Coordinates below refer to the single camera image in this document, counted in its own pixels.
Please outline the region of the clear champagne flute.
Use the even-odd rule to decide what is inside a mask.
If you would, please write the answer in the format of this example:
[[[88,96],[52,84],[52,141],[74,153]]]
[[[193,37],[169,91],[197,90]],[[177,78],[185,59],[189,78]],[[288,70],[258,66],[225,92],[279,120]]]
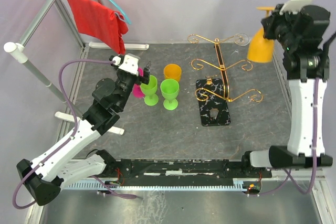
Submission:
[[[246,33],[236,33],[229,41],[239,48],[248,49],[250,37]]]

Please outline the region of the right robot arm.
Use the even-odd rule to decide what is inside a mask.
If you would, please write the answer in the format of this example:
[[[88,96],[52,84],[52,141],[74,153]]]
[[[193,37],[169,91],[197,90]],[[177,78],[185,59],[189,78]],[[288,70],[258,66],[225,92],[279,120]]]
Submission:
[[[261,20],[265,39],[278,41],[283,50],[283,66],[291,95],[291,132],[287,145],[272,145],[264,151],[245,153],[240,171],[253,177],[259,168],[330,167],[322,138],[323,97],[330,72],[329,47],[335,35],[320,48],[330,23],[330,12],[306,5],[297,13],[281,12],[276,5]]]

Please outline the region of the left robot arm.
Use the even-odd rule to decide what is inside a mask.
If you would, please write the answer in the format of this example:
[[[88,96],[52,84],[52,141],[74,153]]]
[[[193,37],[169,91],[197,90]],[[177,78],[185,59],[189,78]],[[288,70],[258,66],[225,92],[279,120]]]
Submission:
[[[21,181],[16,187],[12,203],[17,209],[16,197],[24,186],[33,198],[33,203],[44,206],[53,201],[60,192],[81,179],[102,174],[112,176],[116,171],[114,158],[105,150],[93,157],[69,164],[84,147],[103,136],[120,118],[134,85],[148,84],[150,64],[139,74],[138,63],[123,59],[107,62],[114,67],[117,79],[100,80],[92,93],[93,103],[80,119],[75,119],[74,128],[43,154],[29,161],[21,160],[17,170]]]

